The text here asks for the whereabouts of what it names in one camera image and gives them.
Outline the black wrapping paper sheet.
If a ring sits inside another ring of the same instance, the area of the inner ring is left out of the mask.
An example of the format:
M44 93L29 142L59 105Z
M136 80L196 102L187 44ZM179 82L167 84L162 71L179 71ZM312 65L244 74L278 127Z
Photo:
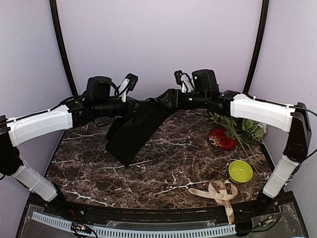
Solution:
M155 131L175 112L155 99L143 101L132 117L113 122L106 135L105 149L122 165L129 166Z

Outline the pink rose stem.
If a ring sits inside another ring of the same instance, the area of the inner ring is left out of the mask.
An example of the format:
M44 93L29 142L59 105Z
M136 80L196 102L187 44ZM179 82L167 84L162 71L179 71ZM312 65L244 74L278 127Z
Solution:
M246 155L246 160L255 166L255 161L259 162L257 155L251 149L252 142L259 142L264 135L259 123L250 119L237 119L234 117L220 116L210 113L210 118L217 125L225 129L225 135L230 139L235 139Z

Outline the white pink flower bunch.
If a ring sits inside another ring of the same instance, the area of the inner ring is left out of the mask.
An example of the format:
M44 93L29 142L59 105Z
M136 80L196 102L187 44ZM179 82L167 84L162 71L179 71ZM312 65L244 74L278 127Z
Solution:
M235 130L242 142L260 142L267 132L267 125L250 119L235 119Z

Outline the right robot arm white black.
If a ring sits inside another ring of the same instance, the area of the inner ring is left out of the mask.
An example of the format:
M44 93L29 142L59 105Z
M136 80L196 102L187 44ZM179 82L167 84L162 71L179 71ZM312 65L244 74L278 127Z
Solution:
M172 110L208 109L220 116L261 122L289 134L281 159L253 203L257 215L265 214L272 207L273 199L310 157L312 132L305 104L270 102L232 90L220 92L211 69L192 72L184 90L168 89L158 101Z

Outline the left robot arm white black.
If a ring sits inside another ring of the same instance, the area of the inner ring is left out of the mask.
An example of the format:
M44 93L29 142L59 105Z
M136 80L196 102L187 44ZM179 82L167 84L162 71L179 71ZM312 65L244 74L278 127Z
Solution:
M138 76L127 74L119 86L105 76L88 79L86 90L62 100L58 105L17 118L0 118L0 173L16 179L35 193L59 216L70 206L60 188L44 178L21 158L18 147L58 131L84 126L97 118L125 117L134 112L135 100L127 94L134 90Z

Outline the red floral plate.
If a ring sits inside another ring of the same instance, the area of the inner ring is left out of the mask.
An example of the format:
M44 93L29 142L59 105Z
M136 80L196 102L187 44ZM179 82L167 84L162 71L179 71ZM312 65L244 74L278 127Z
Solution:
M208 139L215 148L229 151L237 146L237 140L227 137L225 132L225 128L213 129L209 132Z

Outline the lime green bowl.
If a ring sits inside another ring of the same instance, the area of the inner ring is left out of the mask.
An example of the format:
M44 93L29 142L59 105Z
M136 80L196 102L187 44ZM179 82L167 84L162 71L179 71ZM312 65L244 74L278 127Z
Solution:
M245 161L237 160L232 162L228 168L229 178L235 184L244 184L253 177L252 167Z

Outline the beige satin ribbon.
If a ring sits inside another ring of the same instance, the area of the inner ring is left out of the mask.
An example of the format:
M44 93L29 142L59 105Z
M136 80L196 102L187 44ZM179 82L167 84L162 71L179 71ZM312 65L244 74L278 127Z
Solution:
M208 191L202 191L195 188L190 188L188 189L188 191L191 194L199 197L213 199L216 201L217 205L224 206L228 223L230 225L233 225L235 222L235 218L234 211L230 201L237 196L238 189L234 184L232 184L228 180L226 180L225 182L214 180L213 183L217 185L218 190L214 188L212 182L209 182Z

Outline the black front table rail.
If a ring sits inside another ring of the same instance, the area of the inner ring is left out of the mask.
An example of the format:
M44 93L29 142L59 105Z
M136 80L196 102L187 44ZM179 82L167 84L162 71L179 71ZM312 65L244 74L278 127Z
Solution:
M227 223L228 218L224 206L215 201L208 202L206 198L197 198L191 201L159 200L154 207L117 208L101 205L91 205L66 201L71 210L70 215L77 221L96 222L105 224L108 221L140 222L140 223L173 223L216 220L218 223Z

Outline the left black frame post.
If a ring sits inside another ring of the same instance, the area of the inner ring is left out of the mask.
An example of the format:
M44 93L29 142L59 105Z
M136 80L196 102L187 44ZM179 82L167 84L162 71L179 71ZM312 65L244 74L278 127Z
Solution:
M53 21L53 27L54 27L54 32L55 32L55 38L60 54L60 58L62 61L63 69L65 72L65 76L67 79L67 83L69 86L69 89L71 91L72 96L78 96L78 90L75 85L75 80L72 74L71 66L69 63L67 51L66 51L66 46L63 38L63 33L62 33L62 27L61 27L61 22L60 22L60 17L59 17L59 12L58 12L58 5L56 0L49 0L50 3L50 10L51 10L51 16L52 16L52 21Z

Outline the black frame post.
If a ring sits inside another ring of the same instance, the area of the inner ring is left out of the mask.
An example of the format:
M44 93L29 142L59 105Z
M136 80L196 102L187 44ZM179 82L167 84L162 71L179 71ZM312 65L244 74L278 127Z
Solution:
M261 48L262 48L262 42L263 42L264 32L265 32L265 27L266 27L268 9L269 9L269 2L270 2L270 0L263 0L262 1L261 13L260 13L260 19L259 19L259 25L258 25L254 50L253 50L252 58L250 61L250 67L248 70L248 74L246 77L244 88L243 88L243 93L246 93L246 94L248 94L250 92L251 85L252 85L253 78L254 78L255 71L256 71L256 67L258 64L259 57L260 57L260 52L261 52Z
M72 96L78 96L78 90L75 85L75 80L72 74L71 66L69 63L67 51L66 51L66 46L63 38L63 33L62 33L62 27L61 27L61 22L60 22L60 17L59 17L59 12L58 12L58 5L56 0L49 0L50 3L50 10L51 10L51 16L52 16L52 21L53 21L53 27L54 27L54 32L55 32L55 38L60 54L60 58L62 61L63 69L65 72L65 76L67 79L67 83L69 86L69 89L71 91Z

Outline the right black frame post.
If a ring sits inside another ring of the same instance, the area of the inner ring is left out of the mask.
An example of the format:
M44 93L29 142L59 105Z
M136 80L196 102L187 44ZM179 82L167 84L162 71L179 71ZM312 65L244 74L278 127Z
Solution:
M248 74L246 77L244 88L243 88L243 93L246 93L246 94L248 94L250 92L251 85L252 85L253 78L254 78L255 71L256 71L256 67L258 64L259 57L260 57L260 52L261 52L261 48L262 48L262 42L263 42L264 32L265 32L265 27L266 27L268 9L269 9L269 2L270 2L270 0L263 0L262 1L261 13L260 13L260 19L259 19L259 25L258 25L254 50L253 50L252 58L250 61L250 67L248 70Z

